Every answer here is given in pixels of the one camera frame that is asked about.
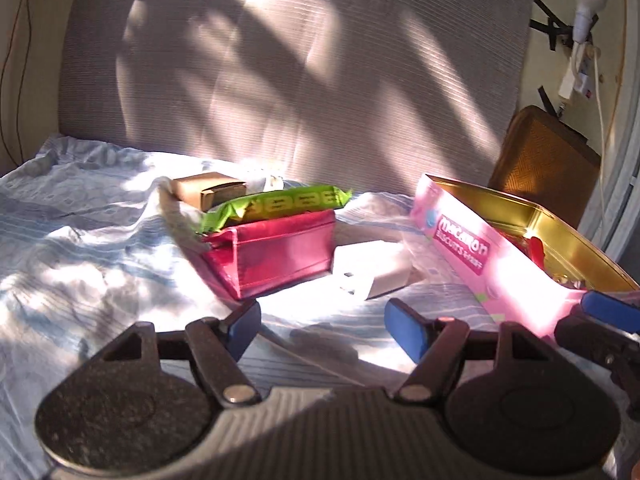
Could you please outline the magenta leather pouch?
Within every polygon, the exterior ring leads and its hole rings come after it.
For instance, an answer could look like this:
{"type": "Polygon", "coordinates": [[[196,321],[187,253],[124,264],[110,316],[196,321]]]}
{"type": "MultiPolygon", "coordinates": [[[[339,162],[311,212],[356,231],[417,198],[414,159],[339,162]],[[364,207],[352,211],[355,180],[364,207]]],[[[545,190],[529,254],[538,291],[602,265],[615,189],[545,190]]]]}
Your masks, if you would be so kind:
{"type": "Polygon", "coordinates": [[[232,226],[204,237],[202,258],[236,300],[257,297],[329,271],[334,211],[232,226]]]}

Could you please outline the white charger cube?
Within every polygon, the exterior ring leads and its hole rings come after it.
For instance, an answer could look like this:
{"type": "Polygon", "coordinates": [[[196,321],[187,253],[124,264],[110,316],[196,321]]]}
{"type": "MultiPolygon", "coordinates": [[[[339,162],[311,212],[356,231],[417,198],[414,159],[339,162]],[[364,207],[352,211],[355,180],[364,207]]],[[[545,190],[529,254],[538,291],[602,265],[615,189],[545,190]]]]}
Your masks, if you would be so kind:
{"type": "Polygon", "coordinates": [[[405,287],[412,271],[411,255],[401,243],[370,240],[336,246],[332,275],[356,300],[368,300],[405,287]]]}

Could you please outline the red stapler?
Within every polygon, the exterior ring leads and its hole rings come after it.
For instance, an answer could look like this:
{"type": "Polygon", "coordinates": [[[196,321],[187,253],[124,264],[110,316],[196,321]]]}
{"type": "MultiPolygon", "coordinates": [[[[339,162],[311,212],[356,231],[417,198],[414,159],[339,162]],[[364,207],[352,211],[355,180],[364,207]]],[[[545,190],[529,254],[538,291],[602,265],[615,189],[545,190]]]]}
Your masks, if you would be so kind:
{"type": "Polygon", "coordinates": [[[523,237],[521,242],[524,254],[533,261],[541,270],[546,270],[544,266],[544,243],[536,236],[523,237]]]}

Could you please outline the green snack packet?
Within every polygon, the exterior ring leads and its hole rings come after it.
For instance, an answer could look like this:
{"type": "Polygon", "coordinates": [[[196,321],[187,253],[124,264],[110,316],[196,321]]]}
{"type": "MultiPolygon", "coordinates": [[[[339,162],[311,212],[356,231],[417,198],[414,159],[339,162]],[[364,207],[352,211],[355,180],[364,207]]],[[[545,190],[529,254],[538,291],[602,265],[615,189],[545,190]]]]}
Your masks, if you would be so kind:
{"type": "Polygon", "coordinates": [[[215,233],[229,226],[343,208],[351,198],[352,191],[325,184],[241,196],[207,211],[202,217],[200,232],[215,233]]]}

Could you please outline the pink macaron tin box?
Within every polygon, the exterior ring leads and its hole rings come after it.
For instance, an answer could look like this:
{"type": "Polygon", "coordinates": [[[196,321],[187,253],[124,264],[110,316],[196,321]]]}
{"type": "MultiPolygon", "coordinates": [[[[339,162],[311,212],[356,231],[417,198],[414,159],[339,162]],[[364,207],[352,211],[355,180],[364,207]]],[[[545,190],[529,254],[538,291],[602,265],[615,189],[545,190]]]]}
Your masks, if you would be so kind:
{"type": "Polygon", "coordinates": [[[422,174],[411,219],[497,322],[552,335],[589,289],[639,298],[638,284],[582,234],[529,200],[422,174]],[[541,270],[521,248],[544,243],[541,270]]]}

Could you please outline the small brown cardboard box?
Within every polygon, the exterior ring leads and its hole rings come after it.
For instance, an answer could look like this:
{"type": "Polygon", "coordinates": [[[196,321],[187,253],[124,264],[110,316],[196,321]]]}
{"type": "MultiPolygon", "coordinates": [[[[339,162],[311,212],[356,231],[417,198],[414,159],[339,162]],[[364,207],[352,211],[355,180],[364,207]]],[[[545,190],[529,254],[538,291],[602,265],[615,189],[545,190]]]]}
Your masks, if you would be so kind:
{"type": "Polygon", "coordinates": [[[247,185],[219,172],[194,174],[171,181],[171,193],[200,211],[209,211],[217,205],[246,195],[247,185]]]}

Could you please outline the brown woven cushion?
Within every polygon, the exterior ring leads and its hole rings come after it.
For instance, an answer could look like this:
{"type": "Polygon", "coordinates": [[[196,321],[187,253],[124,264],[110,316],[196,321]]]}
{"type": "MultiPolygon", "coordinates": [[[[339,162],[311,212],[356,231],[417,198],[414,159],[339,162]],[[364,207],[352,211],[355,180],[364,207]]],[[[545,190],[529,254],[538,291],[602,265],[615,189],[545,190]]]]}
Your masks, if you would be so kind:
{"type": "Polygon", "coordinates": [[[513,117],[488,186],[543,206],[577,228],[600,165],[581,133],[529,105],[513,117]]]}

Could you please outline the white power strip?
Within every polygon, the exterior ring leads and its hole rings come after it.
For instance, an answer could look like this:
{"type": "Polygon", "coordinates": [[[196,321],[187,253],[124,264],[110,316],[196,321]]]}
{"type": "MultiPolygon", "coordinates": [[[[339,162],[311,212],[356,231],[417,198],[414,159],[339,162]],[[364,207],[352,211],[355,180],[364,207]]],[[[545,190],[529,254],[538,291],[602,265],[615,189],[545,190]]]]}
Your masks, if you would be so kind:
{"type": "Polygon", "coordinates": [[[594,70],[599,50],[591,43],[574,44],[568,66],[560,84],[558,96],[568,103],[577,94],[587,100],[596,96],[598,76],[594,70]]]}

